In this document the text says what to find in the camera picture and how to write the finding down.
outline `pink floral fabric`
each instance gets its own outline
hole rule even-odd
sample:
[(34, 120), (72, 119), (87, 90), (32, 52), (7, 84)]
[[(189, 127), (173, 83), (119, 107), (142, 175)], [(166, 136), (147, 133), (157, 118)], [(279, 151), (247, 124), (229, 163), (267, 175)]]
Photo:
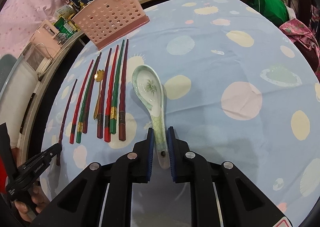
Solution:
[(7, 0), (0, 12), (0, 57), (20, 55), (34, 31), (68, 0)]
[(319, 60), (319, 66), (315, 74), (320, 81), (320, 48), (313, 33), (298, 19), (285, 22), (279, 29), (287, 35), (292, 42), (297, 41), (301, 43), (307, 50), (314, 49)]

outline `pink plastic basket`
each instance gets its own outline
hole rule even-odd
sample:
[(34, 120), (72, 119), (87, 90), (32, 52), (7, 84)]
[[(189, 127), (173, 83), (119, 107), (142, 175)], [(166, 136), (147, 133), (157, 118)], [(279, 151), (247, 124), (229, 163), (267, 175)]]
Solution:
[(93, 0), (72, 20), (98, 50), (150, 21), (138, 0)]

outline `spoon handle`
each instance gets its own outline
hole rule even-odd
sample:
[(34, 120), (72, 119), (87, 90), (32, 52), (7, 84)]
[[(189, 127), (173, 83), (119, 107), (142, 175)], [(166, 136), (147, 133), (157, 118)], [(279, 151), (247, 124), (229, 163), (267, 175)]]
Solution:
[(152, 127), (155, 135), (156, 151), (161, 168), (167, 169), (170, 167), (170, 159), (167, 147), (167, 139), (165, 137), (165, 129), (163, 123), (162, 112), (158, 117), (151, 115)]
[(94, 113), (93, 113), (93, 119), (96, 119), (97, 116), (98, 116), (99, 102), (100, 102), (100, 92), (101, 92), (101, 82), (99, 82), (99, 93), (98, 93), (98, 99), (97, 99), (96, 107), (95, 107)]

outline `chopstick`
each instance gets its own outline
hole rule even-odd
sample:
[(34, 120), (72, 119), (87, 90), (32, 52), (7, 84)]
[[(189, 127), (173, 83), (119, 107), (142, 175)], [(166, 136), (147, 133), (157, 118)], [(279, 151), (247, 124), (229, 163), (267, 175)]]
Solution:
[(110, 130), (109, 130), (109, 127), (110, 127), (110, 111), (111, 111), (113, 80), (114, 80), (114, 77), (115, 77), (118, 50), (119, 50), (119, 45), (117, 45), (117, 47), (116, 47), (116, 52), (115, 52), (115, 56), (113, 58), (113, 63), (112, 63), (112, 68), (111, 68), (111, 73), (110, 73), (110, 78), (109, 78), (108, 97), (107, 97), (107, 103), (106, 103), (106, 115), (105, 115), (105, 119), (104, 119), (104, 141), (105, 142), (110, 142), (111, 141)]
[(102, 86), (101, 86), (100, 100), (99, 100), (99, 111), (98, 111), (98, 115), (97, 115), (97, 119), (98, 119), (97, 138), (103, 138), (104, 96), (106, 94), (107, 75), (108, 75), (111, 52), (112, 52), (112, 48), (110, 48), (110, 50), (109, 50), (108, 59), (106, 62), (106, 67), (104, 68), (104, 74), (103, 74), (103, 79), (102, 79)]
[(120, 104), (119, 104), (119, 140), (125, 141), (125, 88), (126, 88), (126, 77), (127, 77), (127, 56), (128, 56), (128, 45), (129, 39), (125, 45), (122, 74), (121, 74), (121, 86), (120, 86)]
[[(62, 144), (64, 125), (65, 125), (65, 123), (66, 123), (66, 118), (67, 118), (67, 113), (68, 113), (69, 105), (70, 105), (71, 98), (72, 98), (72, 94), (73, 94), (73, 91), (75, 90), (77, 81), (78, 81), (78, 79), (76, 79), (76, 80), (75, 80), (75, 83), (73, 84), (73, 87), (72, 87), (72, 90), (71, 90), (71, 92), (70, 92), (70, 95), (69, 95), (69, 98), (68, 98), (68, 102), (67, 102), (67, 105), (66, 105), (66, 109), (64, 110), (64, 114), (63, 114), (63, 118), (62, 118), (62, 123), (61, 123), (61, 128), (60, 128), (60, 135), (59, 135), (59, 140), (58, 140), (58, 143), (59, 143), (59, 144)], [(60, 165), (60, 153), (57, 154), (56, 164), (57, 164), (58, 166)]]
[(124, 40), (122, 41), (117, 69), (116, 69), (115, 82), (113, 84), (113, 93), (112, 93), (111, 111), (110, 111), (110, 133), (111, 134), (115, 134), (117, 132), (118, 92), (119, 92), (119, 78), (120, 78), (123, 48), (124, 48)]
[(76, 137), (76, 142), (78, 144), (81, 143), (81, 135), (82, 135), (82, 131), (83, 131), (83, 121), (84, 121), (84, 111), (85, 111), (86, 106), (90, 106), (90, 102), (88, 103), (88, 101), (91, 100), (92, 88), (93, 88), (93, 84), (94, 84), (94, 75), (97, 72), (100, 58), (101, 58), (101, 53), (96, 58), (96, 61), (94, 63), (94, 66), (93, 66), (93, 69), (92, 69), (92, 72), (91, 72), (91, 75), (90, 75), (90, 78), (89, 78), (89, 81), (87, 84), (87, 88), (84, 93), (82, 107), (81, 107), (80, 116), (79, 116), (79, 122), (78, 122), (77, 137)]
[[(98, 64), (100, 61), (100, 57), (101, 57), (101, 52), (99, 54), (99, 56), (97, 57), (98, 60)], [(84, 108), (84, 121), (83, 121), (83, 127), (82, 127), (82, 133), (86, 134), (88, 132), (88, 119), (89, 119), (89, 110), (90, 110), (90, 102), (91, 102), (91, 96), (92, 96), (92, 90), (93, 90), (93, 85), (94, 85), (94, 76), (97, 72), (98, 69), (98, 64), (97, 64), (97, 68), (93, 74), (93, 77), (91, 78), (92, 82), (90, 83), (90, 88), (89, 88), (89, 93), (88, 93), (88, 98), (87, 101), (85, 103), (85, 108)]]
[(78, 96), (78, 101), (77, 101), (75, 113), (73, 115), (73, 120), (72, 120), (70, 141), (69, 141), (70, 144), (73, 144), (74, 140), (75, 140), (75, 132), (76, 132), (77, 118), (78, 118), (78, 114), (79, 114), (80, 102), (81, 102), (81, 99), (82, 99), (82, 94), (83, 94), (83, 91), (84, 91), (85, 83), (87, 82), (87, 79), (88, 79), (88, 76), (89, 76), (89, 72), (90, 72), (90, 69), (92, 67), (92, 63), (93, 63), (93, 60), (91, 61), (90, 65), (89, 65), (89, 68), (87, 70), (87, 74), (85, 75), (85, 77), (83, 79), (81, 90), (80, 90), (80, 93), (79, 93), (79, 96)]

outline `gold chopstick band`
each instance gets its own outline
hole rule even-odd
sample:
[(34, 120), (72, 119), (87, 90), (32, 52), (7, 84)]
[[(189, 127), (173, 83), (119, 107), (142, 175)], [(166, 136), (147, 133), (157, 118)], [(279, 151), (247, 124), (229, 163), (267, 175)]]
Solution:
[(111, 107), (110, 111), (110, 119), (117, 119), (117, 108), (116, 107)]
[(82, 132), (83, 122), (78, 123), (78, 132)]

